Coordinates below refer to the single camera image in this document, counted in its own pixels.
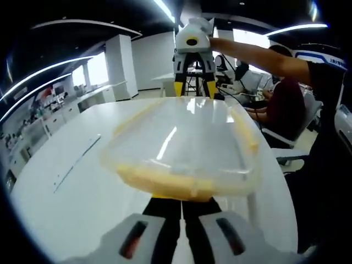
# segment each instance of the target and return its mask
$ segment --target window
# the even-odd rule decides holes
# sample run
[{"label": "window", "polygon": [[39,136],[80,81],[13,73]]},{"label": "window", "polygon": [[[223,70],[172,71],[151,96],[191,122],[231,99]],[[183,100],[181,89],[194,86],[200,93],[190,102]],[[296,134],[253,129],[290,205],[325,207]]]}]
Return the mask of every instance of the window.
[{"label": "window", "polygon": [[72,80],[74,86],[80,86],[81,84],[86,85],[84,79],[83,66],[78,67],[72,72]]},{"label": "window", "polygon": [[[260,35],[257,33],[244,31],[244,30],[240,30],[240,29],[233,30],[233,39],[234,39],[234,41],[237,41],[237,42],[257,45],[262,48],[269,48],[270,47],[270,40],[267,36],[263,36],[263,35]],[[249,69],[254,72],[266,73],[266,71],[258,69],[257,67],[254,67],[252,65],[249,65]]]},{"label": "window", "polygon": [[103,84],[109,81],[105,52],[88,60],[87,66],[91,85]]}]

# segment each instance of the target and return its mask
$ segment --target white pillar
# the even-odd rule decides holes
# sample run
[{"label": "white pillar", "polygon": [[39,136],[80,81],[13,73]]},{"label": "white pillar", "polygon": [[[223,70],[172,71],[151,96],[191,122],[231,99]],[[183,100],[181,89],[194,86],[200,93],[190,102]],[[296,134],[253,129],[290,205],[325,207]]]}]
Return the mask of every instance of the white pillar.
[{"label": "white pillar", "polygon": [[117,100],[130,99],[138,94],[133,66],[131,38],[118,35],[106,42],[106,63],[111,85],[127,81],[119,86]]},{"label": "white pillar", "polygon": [[88,64],[83,64],[83,74],[84,74],[84,80],[86,81],[86,91],[90,91],[91,84],[90,84],[90,79],[89,79],[89,72],[88,72]]}]

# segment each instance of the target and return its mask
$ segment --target ceiling light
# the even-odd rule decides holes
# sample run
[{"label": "ceiling light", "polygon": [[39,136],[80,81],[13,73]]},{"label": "ceiling light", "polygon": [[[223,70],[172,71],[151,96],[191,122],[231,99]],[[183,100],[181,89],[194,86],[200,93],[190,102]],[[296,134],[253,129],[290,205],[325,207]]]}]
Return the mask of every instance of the ceiling light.
[{"label": "ceiling light", "polygon": [[101,26],[110,26],[110,27],[112,27],[112,28],[126,30],[126,31],[128,31],[128,32],[132,32],[132,33],[135,33],[135,34],[137,34],[137,35],[139,35],[139,36],[142,36],[142,34],[138,33],[137,31],[134,31],[134,30],[132,30],[132,29],[128,29],[127,27],[118,26],[118,25],[112,25],[112,24],[110,24],[110,23],[101,22],[101,21],[85,20],[85,19],[54,20],[54,21],[44,22],[44,23],[42,23],[42,24],[35,25],[35,26],[32,27],[31,29],[37,29],[37,28],[41,28],[41,27],[43,27],[43,26],[50,26],[50,25],[63,24],[63,23],[83,23],[83,24],[93,24],[93,25],[101,25]]},{"label": "ceiling light", "polygon": [[24,78],[23,80],[19,81],[17,84],[15,84],[14,86],[12,86],[5,94],[3,97],[0,98],[0,102],[6,97],[8,96],[9,94],[11,94],[14,90],[16,90],[17,87],[19,87],[20,85],[24,84],[26,81],[32,79],[34,76],[37,76],[38,74],[41,74],[47,70],[50,70],[52,68],[55,68],[57,66],[61,66],[63,64],[67,64],[67,63],[70,63],[70,62],[76,62],[76,61],[80,61],[82,59],[91,59],[91,58],[94,58],[95,56],[87,56],[87,57],[80,57],[80,58],[75,58],[75,59],[69,59],[69,60],[65,60],[64,62],[59,62],[59,63],[56,63],[56,64],[53,64],[51,66],[48,66],[44,69],[41,69],[39,71],[36,71],[35,73],[32,73],[31,75],[27,76],[26,78]]},{"label": "ceiling light", "polygon": [[0,122],[1,122],[5,117],[7,117],[7,116],[9,115],[9,113],[11,113],[12,110],[13,110],[16,106],[18,106],[21,102],[23,102],[23,101],[26,100],[28,97],[30,97],[30,96],[31,96],[32,94],[34,94],[36,91],[38,91],[38,90],[44,88],[45,86],[47,86],[47,85],[49,85],[49,84],[51,84],[51,83],[53,83],[53,82],[55,82],[55,81],[57,81],[57,80],[60,80],[60,79],[62,79],[62,78],[65,78],[65,77],[67,77],[67,76],[70,76],[70,75],[71,75],[71,73],[62,75],[62,76],[60,76],[60,77],[58,77],[58,78],[56,78],[56,79],[53,79],[53,80],[51,80],[51,81],[46,82],[45,84],[39,86],[38,88],[34,89],[33,91],[27,93],[24,97],[22,97],[20,100],[18,100],[13,106],[11,106],[10,109],[8,109],[8,111],[7,111],[7,112],[2,116],[2,118],[0,119]]},{"label": "ceiling light", "polygon": [[298,25],[298,26],[290,26],[285,29],[280,29],[276,30],[273,32],[270,32],[268,34],[265,34],[264,36],[272,36],[278,33],[290,31],[290,30],[296,30],[296,29],[312,29],[312,28],[327,28],[328,26],[326,24],[307,24],[307,25]]},{"label": "ceiling light", "polygon": [[313,16],[312,16],[312,21],[314,22],[315,19],[317,18],[317,13],[318,13],[318,9],[315,7],[313,10]]},{"label": "ceiling light", "polygon": [[7,73],[9,75],[10,81],[11,83],[13,83],[13,79],[12,79],[12,75],[11,75],[11,71],[10,71],[10,67],[9,67],[9,62],[6,60],[6,67],[7,67]]},{"label": "ceiling light", "polygon": [[161,0],[154,0],[154,2],[164,11],[164,13],[170,18],[170,20],[175,23],[175,18],[172,16],[170,9]]}]

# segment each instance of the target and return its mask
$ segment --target red shirt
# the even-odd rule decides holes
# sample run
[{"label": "red shirt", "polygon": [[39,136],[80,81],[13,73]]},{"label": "red shirt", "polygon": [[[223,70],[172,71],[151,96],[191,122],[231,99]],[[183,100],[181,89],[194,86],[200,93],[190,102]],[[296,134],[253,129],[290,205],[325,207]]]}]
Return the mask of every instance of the red shirt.
[{"label": "red shirt", "polygon": [[293,140],[303,125],[305,112],[303,94],[298,82],[285,78],[276,85],[268,102],[266,127],[286,139]]}]

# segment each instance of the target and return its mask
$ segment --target desk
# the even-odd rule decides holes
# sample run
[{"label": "desk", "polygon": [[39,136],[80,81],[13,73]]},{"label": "desk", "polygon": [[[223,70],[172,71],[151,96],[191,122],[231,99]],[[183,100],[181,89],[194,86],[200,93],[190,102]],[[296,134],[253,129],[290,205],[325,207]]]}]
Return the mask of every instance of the desk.
[{"label": "desk", "polygon": [[[197,70],[197,69],[188,71],[188,76],[196,77],[196,82],[197,82],[196,87],[199,87],[198,77],[202,72],[203,70]],[[163,97],[164,91],[165,91],[165,96],[167,97],[176,96],[175,90],[174,90],[174,82],[175,82],[174,73],[168,73],[168,74],[158,76],[156,78],[151,79],[151,81],[156,81],[158,82],[158,85],[160,85],[160,97]]]},{"label": "desk", "polygon": [[[126,216],[141,213],[149,193],[131,188],[99,165],[98,153],[112,138],[117,125],[157,99],[95,105],[65,124],[37,151],[21,172],[11,199],[24,227],[54,261],[85,256],[100,238]],[[101,134],[53,193],[58,174],[67,170],[87,142]],[[248,200],[216,197],[223,210],[255,216],[267,242],[284,251],[297,250],[295,212],[284,175],[266,141],[262,140],[261,187]]]},{"label": "desk", "polygon": [[123,89],[124,87],[119,87],[120,85],[126,84],[127,81],[122,81],[118,84],[114,84],[114,85],[105,85],[101,88],[95,89],[92,92],[86,93],[85,95],[82,95],[81,97],[79,97],[75,102],[77,103],[77,105],[86,104],[86,107],[80,107],[83,108],[82,112],[93,106],[93,105],[97,105],[100,103],[108,103],[108,102],[116,102],[119,100],[126,100],[126,99],[130,99],[129,94],[127,93],[127,91],[125,93],[121,93],[120,91],[118,91],[118,89]]},{"label": "desk", "polygon": [[167,96],[167,93],[170,89],[172,89],[170,92],[172,92],[173,96],[175,96],[175,91],[174,91],[175,75],[173,73],[161,75],[159,77],[151,79],[151,81],[156,81],[159,83],[158,85],[160,85],[160,97],[164,96],[164,90],[165,90],[165,95]]}]

